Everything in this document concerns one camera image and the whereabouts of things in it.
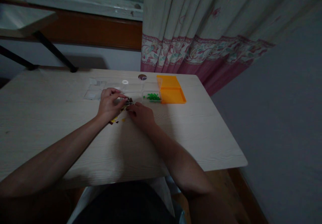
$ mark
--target white wall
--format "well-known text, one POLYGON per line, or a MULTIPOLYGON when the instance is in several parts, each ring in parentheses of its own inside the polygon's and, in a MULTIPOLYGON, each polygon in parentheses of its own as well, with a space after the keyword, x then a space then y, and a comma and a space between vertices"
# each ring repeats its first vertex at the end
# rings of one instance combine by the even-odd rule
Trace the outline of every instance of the white wall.
MULTIPOLYGON (((0 40, 0 45, 35 65, 63 66, 41 43, 0 40)), ((140 71, 141 52, 63 44, 55 46, 75 66, 140 71)), ((0 55, 0 78, 12 79, 23 69, 23 66, 0 55)))
POLYGON ((322 220, 322 21, 298 29, 212 96, 270 223, 322 220))

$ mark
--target curtain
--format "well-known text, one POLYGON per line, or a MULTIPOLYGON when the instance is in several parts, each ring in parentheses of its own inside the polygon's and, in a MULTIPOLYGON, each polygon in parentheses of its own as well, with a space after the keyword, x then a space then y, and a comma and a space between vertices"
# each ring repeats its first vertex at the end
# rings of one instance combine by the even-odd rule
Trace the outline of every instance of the curtain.
POLYGON ((141 71, 195 74, 213 95, 321 9, 322 0, 144 0, 141 71))

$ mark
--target black piece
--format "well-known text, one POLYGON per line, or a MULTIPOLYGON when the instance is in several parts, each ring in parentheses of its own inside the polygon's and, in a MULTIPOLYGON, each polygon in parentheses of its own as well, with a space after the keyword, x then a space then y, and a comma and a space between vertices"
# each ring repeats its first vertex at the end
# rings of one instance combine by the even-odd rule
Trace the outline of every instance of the black piece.
POLYGON ((11 51, 7 50, 2 46, 0 46, 0 54, 19 63, 20 65, 23 65, 28 70, 34 70, 38 67, 38 65, 34 65, 29 61, 26 61, 24 58, 21 58, 20 56, 16 55, 15 53, 12 53, 11 51))
POLYGON ((78 67, 75 67, 67 58, 51 43, 40 31, 33 33, 33 36, 39 40, 48 50, 51 51, 62 63, 64 63, 70 72, 76 72, 78 67))

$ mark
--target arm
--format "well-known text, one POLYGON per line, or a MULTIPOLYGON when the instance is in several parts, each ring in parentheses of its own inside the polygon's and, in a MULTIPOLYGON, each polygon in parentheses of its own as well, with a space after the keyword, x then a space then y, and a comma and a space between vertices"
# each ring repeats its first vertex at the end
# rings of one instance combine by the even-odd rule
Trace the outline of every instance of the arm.
POLYGON ((150 138, 170 175, 188 200, 192 223, 237 223, 194 158, 154 121, 140 103, 127 107, 133 122, 150 138))
POLYGON ((49 146, 24 163, 0 183, 1 205, 10 200, 23 200, 40 194, 53 186, 81 156, 98 132, 118 113, 125 104, 126 96, 116 89, 102 91, 97 115, 66 137, 49 146), (124 98, 117 106, 113 101, 124 98))

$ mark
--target clear plastic container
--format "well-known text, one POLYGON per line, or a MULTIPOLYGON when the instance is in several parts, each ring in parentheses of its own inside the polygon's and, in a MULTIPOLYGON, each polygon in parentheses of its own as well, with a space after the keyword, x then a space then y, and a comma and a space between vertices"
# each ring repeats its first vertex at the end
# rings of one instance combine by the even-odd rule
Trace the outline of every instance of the clear plastic container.
POLYGON ((144 81, 139 78, 122 79, 122 92, 141 92, 144 81))
POLYGON ((100 100, 102 91, 88 90, 84 96, 84 99, 88 100, 100 100))
POLYGON ((90 90, 103 90, 105 89, 106 82, 105 81, 96 81, 95 84, 90 84, 90 90))
POLYGON ((123 84, 121 82, 121 80, 119 78, 115 78, 115 77, 97 77, 95 78, 97 81, 100 82, 105 82, 105 86, 104 89, 106 88, 115 88, 118 90, 122 90, 123 89, 123 84))
POLYGON ((161 92, 160 91, 143 91, 142 93, 142 101, 143 102, 155 102, 160 103, 162 101, 161 92), (148 99, 148 94, 157 94, 157 96, 160 98, 160 100, 150 100, 148 99))
POLYGON ((129 99, 132 98, 133 103, 142 102, 142 92, 127 92, 124 93, 129 99))
POLYGON ((143 91, 160 91, 162 85, 162 78, 156 78, 156 80, 143 81, 143 91))

